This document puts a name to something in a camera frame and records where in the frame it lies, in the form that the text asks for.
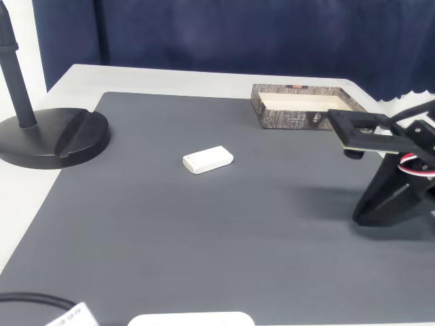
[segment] black bracket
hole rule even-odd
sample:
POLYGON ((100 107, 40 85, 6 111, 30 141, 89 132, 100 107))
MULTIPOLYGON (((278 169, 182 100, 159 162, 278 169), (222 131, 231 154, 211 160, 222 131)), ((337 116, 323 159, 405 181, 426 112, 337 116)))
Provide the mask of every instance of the black bracket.
POLYGON ((406 174, 398 168, 400 158, 413 153, 419 158, 413 162, 413 169, 424 166, 433 170, 435 129, 427 122, 414 121, 407 129, 396 123, 385 127, 389 120, 386 115, 339 110, 329 110, 328 118, 346 156, 359 159, 364 151, 386 153, 353 213, 358 225, 391 226, 408 219, 404 213, 424 198, 435 200, 435 180, 406 174), (375 134, 378 127, 388 128, 391 134, 375 134))

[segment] navy blue curtain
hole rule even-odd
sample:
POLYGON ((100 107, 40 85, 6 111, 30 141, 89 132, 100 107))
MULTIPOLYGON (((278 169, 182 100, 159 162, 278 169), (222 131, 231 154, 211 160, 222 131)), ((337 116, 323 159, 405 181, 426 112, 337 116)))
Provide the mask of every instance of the navy blue curtain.
POLYGON ((435 92, 434 0, 33 0, 51 88, 74 63, 347 78, 435 92))

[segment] cable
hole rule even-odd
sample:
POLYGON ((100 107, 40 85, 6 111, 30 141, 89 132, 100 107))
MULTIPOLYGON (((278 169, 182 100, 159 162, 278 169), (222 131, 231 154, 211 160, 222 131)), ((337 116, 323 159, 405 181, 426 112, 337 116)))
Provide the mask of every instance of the cable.
POLYGON ((77 304, 52 295, 29 292, 0 293, 0 302, 32 302, 34 304, 46 304, 63 310, 70 310, 77 304))
POLYGON ((403 155, 402 158, 399 161, 399 164, 397 165, 397 167, 405 172, 408 173, 409 175, 415 175, 417 177, 435 177, 435 170, 425 170, 425 171, 419 171, 419 170, 411 170, 409 168, 405 168, 402 164, 404 164, 405 162, 411 161, 411 160, 415 160, 416 158, 418 158, 416 155, 409 153, 406 155, 403 155))
POLYGON ((409 117, 413 117, 415 115, 419 115, 419 114, 429 112, 429 111, 435 111, 435 100, 432 100, 430 102, 423 103, 423 104, 417 105, 416 107, 411 107, 410 109, 399 112, 399 113, 393 115, 391 118, 386 119, 384 122, 382 122, 382 126, 389 127, 392 124, 395 124, 396 122, 399 122, 399 121, 407 119, 409 117))

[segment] white device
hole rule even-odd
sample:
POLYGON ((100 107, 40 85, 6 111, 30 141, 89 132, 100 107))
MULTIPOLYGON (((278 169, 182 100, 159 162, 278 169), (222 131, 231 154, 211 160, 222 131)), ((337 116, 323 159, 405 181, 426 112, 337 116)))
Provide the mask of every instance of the white device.
POLYGON ((183 164, 191 173, 198 175, 232 162, 234 156, 222 146, 199 151, 183 157, 183 164))
POLYGON ((128 326, 255 326, 243 312, 199 312, 187 314, 142 314, 128 326))

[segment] cardboard box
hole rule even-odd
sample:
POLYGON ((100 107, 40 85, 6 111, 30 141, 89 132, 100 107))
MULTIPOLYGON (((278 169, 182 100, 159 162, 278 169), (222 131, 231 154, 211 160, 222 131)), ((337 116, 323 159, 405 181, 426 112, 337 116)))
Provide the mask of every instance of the cardboard box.
POLYGON ((329 109, 366 112, 340 87, 254 84, 251 102, 265 129, 331 130, 329 109))

